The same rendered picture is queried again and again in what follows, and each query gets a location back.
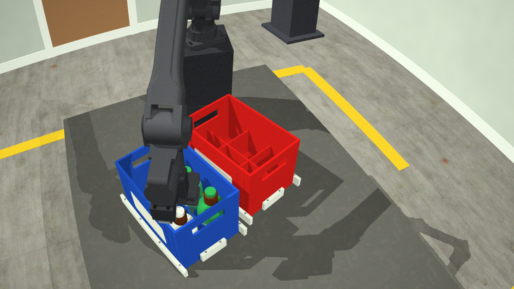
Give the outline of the red crate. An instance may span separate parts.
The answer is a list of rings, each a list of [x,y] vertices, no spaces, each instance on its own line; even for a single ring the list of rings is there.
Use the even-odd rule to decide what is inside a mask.
[[[217,116],[194,128],[214,110]],[[242,101],[229,100],[193,120],[188,145],[239,189],[239,207],[252,216],[292,184],[300,139]]]

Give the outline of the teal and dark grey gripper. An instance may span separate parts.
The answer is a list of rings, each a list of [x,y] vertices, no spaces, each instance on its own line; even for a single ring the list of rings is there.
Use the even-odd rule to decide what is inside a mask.
[[[188,205],[189,211],[191,215],[196,208],[198,208],[199,200],[200,200],[200,189],[201,189],[201,181],[200,181],[200,173],[196,172],[188,172],[188,180],[189,180],[189,189],[188,196],[186,199],[178,198],[179,205]]]

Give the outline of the blue plastic bottle crate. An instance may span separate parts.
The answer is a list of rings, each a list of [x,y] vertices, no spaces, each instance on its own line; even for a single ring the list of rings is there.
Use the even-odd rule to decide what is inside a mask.
[[[127,200],[139,213],[149,228],[156,234],[160,241],[168,248],[174,257],[187,269],[200,260],[200,254],[220,241],[221,238],[233,237],[239,232],[239,189],[230,183],[207,161],[205,161],[190,146],[183,149],[185,166],[193,172],[200,173],[200,180],[204,189],[214,187],[222,200],[198,215],[197,209],[191,215],[188,206],[179,205],[194,217],[191,221],[174,230],[171,225],[158,223],[153,220],[149,210],[150,203],[144,196],[147,182],[149,164],[151,160],[141,163],[133,168],[132,162],[149,153],[150,147],[146,147],[137,153],[122,169],[120,173],[121,183]],[[208,218],[213,217],[223,209],[223,214],[206,226],[203,224]],[[192,229],[198,227],[194,234]]]

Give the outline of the white bottle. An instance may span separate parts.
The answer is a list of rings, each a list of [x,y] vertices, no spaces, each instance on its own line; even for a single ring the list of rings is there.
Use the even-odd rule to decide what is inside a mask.
[[[177,206],[176,222],[173,222],[170,225],[172,226],[172,228],[174,228],[174,230],[176,230],[192,219],[193,219],[193,217],[191,215],[189,215],[184,208],[182,208],[181,206]],[[193,234],[197,231],[198,231],[198,227],[192,229]]]

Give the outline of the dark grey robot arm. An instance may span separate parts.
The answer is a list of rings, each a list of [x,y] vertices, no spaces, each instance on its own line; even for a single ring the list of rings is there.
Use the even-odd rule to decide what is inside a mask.
[[[183,149],[188,149],[193,131],[185,105],[185,46],[195,51],[226,41],[214,22],[220,19],[220,8],[221,0],[161,0],[153,70],[141,122],[144,147],[150,147],[151,160],[144,196],[151,202],[152,219],[159,223],[176,222],[178,198],[188,196],[187,167],[180,174],[185,166]],[[188,20],[192,20],[189,33]]]

